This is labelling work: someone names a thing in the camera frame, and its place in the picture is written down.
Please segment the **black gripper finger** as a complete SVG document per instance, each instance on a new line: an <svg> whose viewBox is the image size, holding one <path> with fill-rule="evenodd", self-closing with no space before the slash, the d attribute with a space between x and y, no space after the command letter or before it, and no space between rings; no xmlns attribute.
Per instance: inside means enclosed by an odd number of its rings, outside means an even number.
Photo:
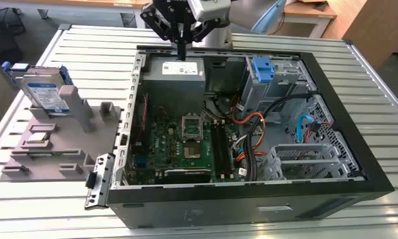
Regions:
<svg viewBox="0 0 398 239"><path fill-rule="evenodd" d="M154 31L154 33L160 36L162 40L168 40L170 43L176 45L177 48L177 59L182 61L182 38L180 29L170 28L166 31L160 31L160 26L156 26L156 21L158 23L165 23L162 20L162 16L158 11L156 11L154 6L148 6L141 12L141 19Z"/></svg>
<svg viewBox="0 0 398 239"><path fill-rule="evenodd" d="M193 42L201 42L206 35L218 26L218 18L212 19L201 23L193 30L184 30L184 51L182 60L186 59L186 48Z"/></svg>

